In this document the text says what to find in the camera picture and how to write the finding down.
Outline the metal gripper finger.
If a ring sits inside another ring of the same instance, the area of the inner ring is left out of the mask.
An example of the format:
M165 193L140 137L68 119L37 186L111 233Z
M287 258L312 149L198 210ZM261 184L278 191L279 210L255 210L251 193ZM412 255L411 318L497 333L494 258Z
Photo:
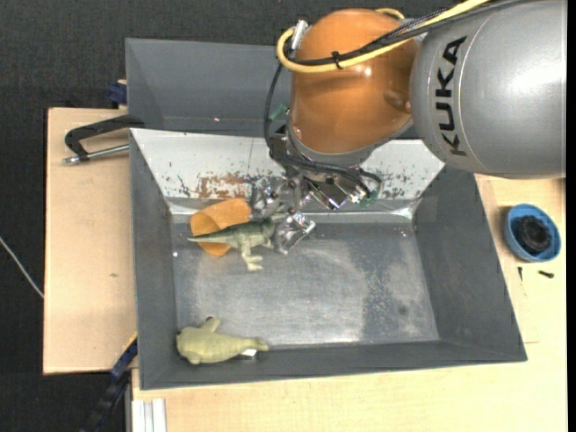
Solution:
M251 221L264 221L287 212L283 179L259 179L251 185L248 204Z
M272 245L274 251L287 255L289 251L307 238L316 228L316 223L297 211L293 214L280 214L279 220L274 222Z

